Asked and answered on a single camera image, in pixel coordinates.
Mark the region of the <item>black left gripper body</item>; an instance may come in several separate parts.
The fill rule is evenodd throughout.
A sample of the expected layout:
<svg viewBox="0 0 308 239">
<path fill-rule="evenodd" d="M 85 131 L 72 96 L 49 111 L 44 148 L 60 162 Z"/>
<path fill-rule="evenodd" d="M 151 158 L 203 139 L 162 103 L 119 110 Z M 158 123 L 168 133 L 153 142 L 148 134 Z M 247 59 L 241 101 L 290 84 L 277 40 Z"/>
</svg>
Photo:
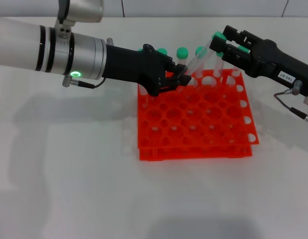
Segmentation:
<svg viewBox="0 0 308 239">
<path fill-rule="evenodd" d="M 141 51 L 106 46 L 105 78 L 133 82 L 151 96 L 166 87 L 166 55 L 145 44 Z"/>
</svg>

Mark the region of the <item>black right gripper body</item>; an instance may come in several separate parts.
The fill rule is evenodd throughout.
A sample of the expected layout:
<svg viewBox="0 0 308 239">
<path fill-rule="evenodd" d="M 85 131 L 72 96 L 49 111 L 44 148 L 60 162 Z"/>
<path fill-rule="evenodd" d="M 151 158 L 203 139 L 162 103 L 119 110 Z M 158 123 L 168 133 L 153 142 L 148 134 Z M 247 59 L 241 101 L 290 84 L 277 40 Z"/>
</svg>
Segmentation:
<svg viewBox="0 0 308 239">
<path fill-rule="evenodd" d="M 247 48 L 250 50 L 249 67 L 245 69 L 248 76 L 267 77 L 286 87 L 300 80 L 303 84 L 300 94 L 308 96 L 308 64 L 282 52 L 269 39 L 250 44 Z"/>
</svg>

